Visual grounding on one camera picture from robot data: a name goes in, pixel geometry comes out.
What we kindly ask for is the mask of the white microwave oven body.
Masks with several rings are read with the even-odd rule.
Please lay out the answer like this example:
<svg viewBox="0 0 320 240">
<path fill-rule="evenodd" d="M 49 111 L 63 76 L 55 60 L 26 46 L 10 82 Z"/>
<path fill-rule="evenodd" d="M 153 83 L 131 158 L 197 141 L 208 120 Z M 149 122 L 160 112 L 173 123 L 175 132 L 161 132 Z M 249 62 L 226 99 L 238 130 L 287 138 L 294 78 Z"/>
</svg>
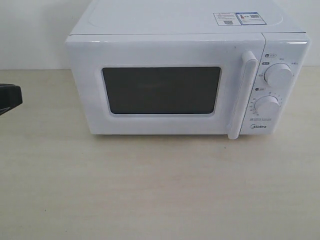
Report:
<svg viewBox="0 0 320 240">
<path fill-rule="evenodd" d="M 218 25 L 213 13 L 258 12 L 265 25 Z M 307 33 L 271 0 L 94 0 L 71 35 L 262 34 L 265 47 L 251 89 L 240 135 L 271 134 L 281 117 L 310 46 Z M 293 73 L 283 88 L 269 86 L 266 70 L 284 63 Z M 261 116 L 255 103 L 276 97 L 280 108 Z"/>
</svg>

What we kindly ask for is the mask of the white upper power knob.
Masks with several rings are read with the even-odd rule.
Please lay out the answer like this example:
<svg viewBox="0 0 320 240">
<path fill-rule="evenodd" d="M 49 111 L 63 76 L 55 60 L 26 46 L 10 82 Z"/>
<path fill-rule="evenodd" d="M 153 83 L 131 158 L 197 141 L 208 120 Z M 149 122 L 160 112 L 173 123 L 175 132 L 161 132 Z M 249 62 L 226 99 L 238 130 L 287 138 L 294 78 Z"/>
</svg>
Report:
<svg viewBox="0 0 320 240">
<path fill-rule="evenodd" d="M 266 70 L 264 80 L 272 88 L 284 88 L 291 83 L 293 76 L 287 64 L 276 63 Z"/>
</svg>

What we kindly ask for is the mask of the white microwave door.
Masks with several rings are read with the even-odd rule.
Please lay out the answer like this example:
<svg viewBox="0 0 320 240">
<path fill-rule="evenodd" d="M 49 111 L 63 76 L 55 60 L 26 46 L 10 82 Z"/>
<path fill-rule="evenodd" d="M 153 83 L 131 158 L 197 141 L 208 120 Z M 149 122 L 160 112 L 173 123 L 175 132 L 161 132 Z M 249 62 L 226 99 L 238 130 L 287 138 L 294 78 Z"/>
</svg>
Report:
<svg viewBox="0 0 320 240">
<path fill-rule="evenodd" d="M 266 40 L 260 33 L 70 35 L 95 135 L 240 135 Z"/>
</svg>

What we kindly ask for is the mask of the white lower timer knob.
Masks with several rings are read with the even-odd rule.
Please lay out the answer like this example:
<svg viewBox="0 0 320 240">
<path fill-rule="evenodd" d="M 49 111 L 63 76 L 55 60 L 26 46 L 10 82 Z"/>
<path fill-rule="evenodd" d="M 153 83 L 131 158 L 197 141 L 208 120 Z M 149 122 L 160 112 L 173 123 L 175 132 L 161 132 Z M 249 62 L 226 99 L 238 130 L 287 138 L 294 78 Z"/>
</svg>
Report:
<svg viewBox="0 0 320 240">
<path fill-rule="evenodd" d="M 272 117 L 279 111 L 280 104 L 276 97 L 268 95 L 259 98 L 254 104 L 254 109 L 260 116 Z"/>
</svg>

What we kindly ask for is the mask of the blue-bordered label stickers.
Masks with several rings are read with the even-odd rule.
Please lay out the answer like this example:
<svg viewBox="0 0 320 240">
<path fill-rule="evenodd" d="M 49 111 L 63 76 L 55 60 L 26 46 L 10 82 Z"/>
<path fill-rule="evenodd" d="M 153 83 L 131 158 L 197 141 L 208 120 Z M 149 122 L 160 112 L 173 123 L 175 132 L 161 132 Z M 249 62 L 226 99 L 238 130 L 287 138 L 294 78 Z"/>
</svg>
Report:
<svg viewBox="0 0 320 240">
<path fill-rule="evenodd" d="M 266 25 L 258 12 L 218 12 L 213 16 L 219 26 Z"/>
</svg>

